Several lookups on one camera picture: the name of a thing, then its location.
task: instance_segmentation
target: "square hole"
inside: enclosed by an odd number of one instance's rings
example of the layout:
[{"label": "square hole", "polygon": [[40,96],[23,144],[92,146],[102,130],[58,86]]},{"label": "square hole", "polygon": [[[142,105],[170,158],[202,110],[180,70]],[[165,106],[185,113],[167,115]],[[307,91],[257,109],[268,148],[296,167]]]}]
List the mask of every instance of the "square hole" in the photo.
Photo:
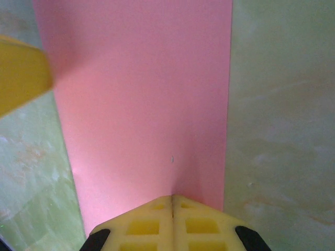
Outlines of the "square hole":
[{"label": "square hole", "polygon": [[134,220],[128,226],[128,235],[159,234],[158,220]]},{"label": "square hole", "polygon": [[189,251],[227,251],[224,242],[190,242]]},{"label": "square hole", "polygon": [[188,218],[185,220],[188,234],[218,234],[216,222],[210,218]]},{"label": "square hole", "polygon": [[119,251],[157,251],[157,243],[122,243]]}]

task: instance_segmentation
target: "light green marbled wall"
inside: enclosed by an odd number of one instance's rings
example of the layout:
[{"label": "light green marbled wall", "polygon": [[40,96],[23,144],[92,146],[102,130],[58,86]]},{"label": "light green marbled wall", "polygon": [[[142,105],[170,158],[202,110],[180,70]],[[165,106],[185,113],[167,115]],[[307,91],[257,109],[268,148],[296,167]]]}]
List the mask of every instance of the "light green marbled wall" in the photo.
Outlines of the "light green marbled wall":
[{"label": "light green marbled wall", "polygon": [[225,210],[335,250],[335,1],[234,0]]},{"label": "light green marbled wall", "polygon": [[[0,33],[41,47],[30,0],[0,1]],[[0,235],[16,251],[85,241],[52,92],[0,119]]]}]

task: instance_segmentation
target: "pink panel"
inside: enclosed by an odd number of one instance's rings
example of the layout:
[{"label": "pink panel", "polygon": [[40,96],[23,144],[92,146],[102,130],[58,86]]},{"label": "pink panel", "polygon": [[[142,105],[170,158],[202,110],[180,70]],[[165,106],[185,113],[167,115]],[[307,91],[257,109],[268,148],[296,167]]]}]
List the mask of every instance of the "pink panel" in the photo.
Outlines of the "pink panel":
[{"label": "pink panel", "polygon": [[173,193],[222,210],[231,0],[34,2],[86,233]]}]

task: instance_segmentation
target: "yellow plastic object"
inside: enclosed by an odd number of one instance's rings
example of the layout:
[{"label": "yellow plastic object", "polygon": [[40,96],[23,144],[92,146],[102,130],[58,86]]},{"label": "yellow plastic object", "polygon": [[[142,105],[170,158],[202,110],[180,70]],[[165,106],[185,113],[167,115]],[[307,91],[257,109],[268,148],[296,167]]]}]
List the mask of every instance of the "yellow plastic object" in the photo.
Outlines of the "yellow plastic object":
[{"label": "yellow plastic object", "polygon": [[0,117],[51,86],[46,55],[19,40],[0,35]]},{"label": "yellow plastic object", "polygon": [[243,221],[183,196],[165,196],[97,226],[80,250],[245,251],[270,249],[257,232]]}]

